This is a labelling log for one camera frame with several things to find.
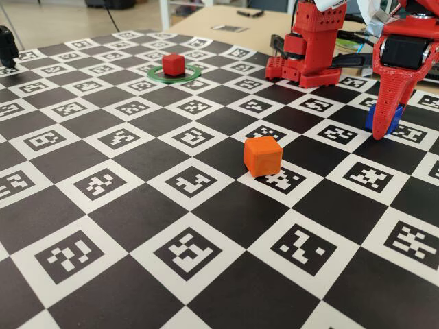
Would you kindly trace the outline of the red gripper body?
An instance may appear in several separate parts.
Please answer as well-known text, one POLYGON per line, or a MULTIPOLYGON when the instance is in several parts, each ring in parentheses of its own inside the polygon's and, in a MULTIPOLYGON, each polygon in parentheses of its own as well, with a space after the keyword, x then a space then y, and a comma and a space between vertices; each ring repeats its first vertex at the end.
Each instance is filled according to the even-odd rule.
POLYGON ((438 64, 437 14, 408 14, 402 19, 375 14, 372 30, 379 36, 372 56, 374 73, 427 74, 438 64))

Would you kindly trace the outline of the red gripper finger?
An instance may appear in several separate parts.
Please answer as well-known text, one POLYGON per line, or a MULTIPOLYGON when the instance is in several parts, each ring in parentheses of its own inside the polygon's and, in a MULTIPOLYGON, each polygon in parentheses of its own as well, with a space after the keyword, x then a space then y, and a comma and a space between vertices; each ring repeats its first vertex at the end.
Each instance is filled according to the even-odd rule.
POLYGON ((399 105, 405 108, 412 95, 412 72, 408 70, 381 70, 380 87, 372 122, 372 135, 382 139, 399 105))
POLYGON ((412 72, 411 75, 408 77, 407 84, 403 88, 403 94, 399 102, 403 107, 406 107, 417 83, 425 78, 425 76, 431 70, 433 65, 437 63, 437 61, 438 51, 432 51, 432 53, 428 55, 425 62, 421 65, 421 67, 418 70, 412 72))

